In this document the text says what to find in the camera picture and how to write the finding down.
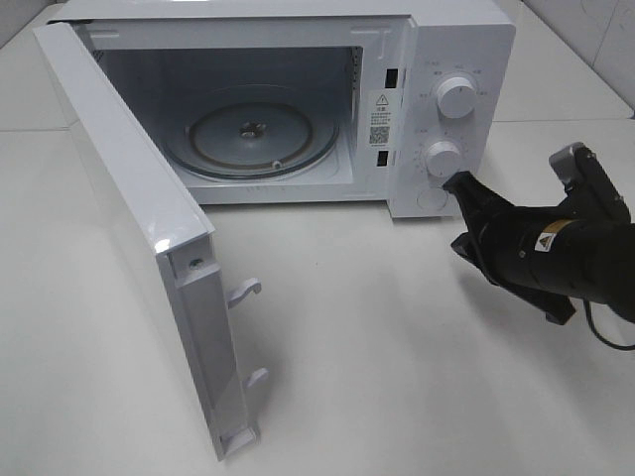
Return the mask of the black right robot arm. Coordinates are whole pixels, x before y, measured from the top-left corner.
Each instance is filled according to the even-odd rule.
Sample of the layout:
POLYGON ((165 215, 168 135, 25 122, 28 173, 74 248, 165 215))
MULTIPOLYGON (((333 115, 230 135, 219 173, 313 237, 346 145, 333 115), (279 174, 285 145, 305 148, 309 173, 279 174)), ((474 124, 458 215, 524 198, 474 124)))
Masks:
POLYGON ((591 214, 567 197, 557 206, 518 206, 469 172, 443 186, 456 199, 466 232, 452 250, 486 280, 564 325, 574 298, 606 304, 634 319, 634 226, 591 214))

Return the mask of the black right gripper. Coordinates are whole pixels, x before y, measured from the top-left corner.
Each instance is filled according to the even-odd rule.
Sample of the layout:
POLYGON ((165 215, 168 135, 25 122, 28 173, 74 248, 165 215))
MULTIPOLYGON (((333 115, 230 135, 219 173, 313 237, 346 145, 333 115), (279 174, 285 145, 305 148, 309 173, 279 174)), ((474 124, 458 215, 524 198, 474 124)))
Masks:
POLYGON ((564 325, 575 309, 554 293, 588 291, 588 218, 555 207, 515 206, 471 172, 457 172, 443 189, 454 196, 467 231, 451 249, 486 280, 564 325))

